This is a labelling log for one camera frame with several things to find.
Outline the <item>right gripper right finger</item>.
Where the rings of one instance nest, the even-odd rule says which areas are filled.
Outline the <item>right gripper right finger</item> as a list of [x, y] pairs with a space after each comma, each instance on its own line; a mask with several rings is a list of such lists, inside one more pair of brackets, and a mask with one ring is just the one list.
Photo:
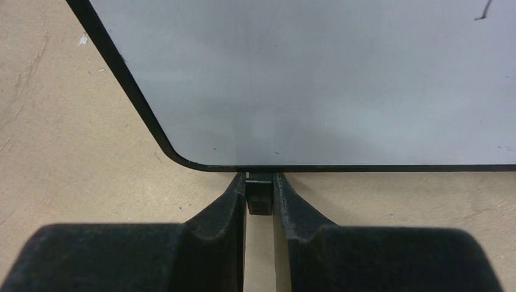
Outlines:
[[501, 291], [478, 242], [450, 228], [340, 226], [273, 176], [277, 291]]

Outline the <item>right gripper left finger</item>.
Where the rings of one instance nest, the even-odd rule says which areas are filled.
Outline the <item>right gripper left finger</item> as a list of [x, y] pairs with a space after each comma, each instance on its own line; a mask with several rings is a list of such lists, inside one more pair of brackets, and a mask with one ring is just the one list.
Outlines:
[[2, 291], [242, 291], [245, 179], [184, 223], [49, 224]]

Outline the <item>black framed whiteboard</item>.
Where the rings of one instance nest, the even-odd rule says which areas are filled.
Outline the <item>black framed whiteboard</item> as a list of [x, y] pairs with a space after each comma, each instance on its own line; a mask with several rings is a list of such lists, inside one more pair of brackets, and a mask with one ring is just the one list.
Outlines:
[[514, 1], [69, 1], [206, 172], [515, 170]]

